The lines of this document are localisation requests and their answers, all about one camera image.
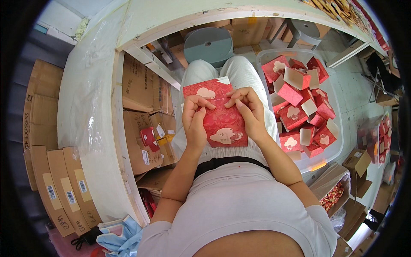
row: blue fabric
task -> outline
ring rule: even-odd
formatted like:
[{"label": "blue fabric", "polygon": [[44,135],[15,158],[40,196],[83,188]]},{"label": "blue fabric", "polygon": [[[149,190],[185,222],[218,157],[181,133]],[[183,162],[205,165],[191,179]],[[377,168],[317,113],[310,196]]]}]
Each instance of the blue fabric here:
[{"label": "blue fabric", "polygon": [[[121,220],[100,223],[99,228],[103,234],[99,235],[96,241],[109,250],[109,252],[105,252],[106,257],[137,256],[143,229],[129,215]],[[118,236],[112,233],[113,231],[121,231],[122,233]]]}]

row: forearm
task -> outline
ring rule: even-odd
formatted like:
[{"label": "forearm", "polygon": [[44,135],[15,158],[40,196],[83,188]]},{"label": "forearm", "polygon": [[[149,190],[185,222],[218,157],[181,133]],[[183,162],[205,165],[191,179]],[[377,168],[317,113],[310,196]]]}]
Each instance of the forearm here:
[{"label": "forearm", "polygon": [[268,133],[257,140],[256,144],[261,149],[275,180],[286,186],[302,181],[297,165]]},{"label": "forearm", "polygon": [[193,184],[201,152],[187,148],[164,184],[161,197],[184,203]]}]

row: white pants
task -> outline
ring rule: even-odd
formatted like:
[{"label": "white pants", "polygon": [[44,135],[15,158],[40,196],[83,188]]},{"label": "white pants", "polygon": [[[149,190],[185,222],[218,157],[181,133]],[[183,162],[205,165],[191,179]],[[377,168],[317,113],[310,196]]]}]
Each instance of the white pants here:
[{"label": "white pants", "polygon": [[[266,129],[272,138],[276,137],[277,124],[274,117],[274,113],[268,107],[267,94],[264,89],[263,83],[258,76],[253,65],[244,56],[233,56],[227,60],[223,68],[218,74],[218,71],[210,64],[204,60],[195,60],[188,66],[182,78],[181,87],[189,86],[192,84],[200,83],[203,81],[216,79],[220,77],[227,76],[230,80],[233,89],[252,87],[257,93],[261,102],[264,106],[264,120],[266,124]],[[172,147],[178,158],[181,158],[184,152],[187,139],[185,137],[184,127],[182,125],[181,115],[182,115],[182,104],[184,103],[184,95],[180,89],[180,94],[178,98],[177,105],[177,130],[175,137],[171,143]],[[212,158],[223,158],[232,156],[242,156],[255,159],[265,166],[267,162],[261,153],[260,148],[256,143],[248,138],[247,147],[217,147],[212,148],[209,143],[203,149],[203,152],[199,159],[199,164],[211,160]]]}]

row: person's left hand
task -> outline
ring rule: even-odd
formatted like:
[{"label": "person's left hand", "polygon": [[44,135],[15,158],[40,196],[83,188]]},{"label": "person's left hand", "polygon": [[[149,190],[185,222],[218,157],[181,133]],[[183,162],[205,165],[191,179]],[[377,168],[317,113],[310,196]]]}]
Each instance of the person's left hand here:
[{"label": "person's left hand", "polygon": [[192,153],[200,154],[206,143],[207,133],[203,126],[206,108],[215,109],[215,105],[199,95],[187,96],[182,111],[182,124],[187,138],[187,147]]}]

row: gray stool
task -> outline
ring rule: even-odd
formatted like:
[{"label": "gray stool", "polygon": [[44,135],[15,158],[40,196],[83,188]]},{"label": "gray stool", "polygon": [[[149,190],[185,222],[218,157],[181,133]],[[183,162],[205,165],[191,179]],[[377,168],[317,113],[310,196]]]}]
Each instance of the gray stool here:
[{"label": "gray stool", "polygon": [[321,43],[320,31],[318,30],[315,23],[302,20],[285,19],[278,29],[277,33],[275,33],[274,37],[269,40],[270,44],[275,40],[275,38],[278,36],[280,31],[286,24],[291,33],[293,33],[293,39],[288,44],[287,48],[293,48],[293,46],[299,39],[314,45],[311,48],[312,51],[315,50],[315,48],[317,48],[317,46]]},{"label": "gray stool", "polygon": [[200,28],[185,38],[184,56],[188,63],[201,59],[220,68],[233,55],[233,40],[225,28]]}]

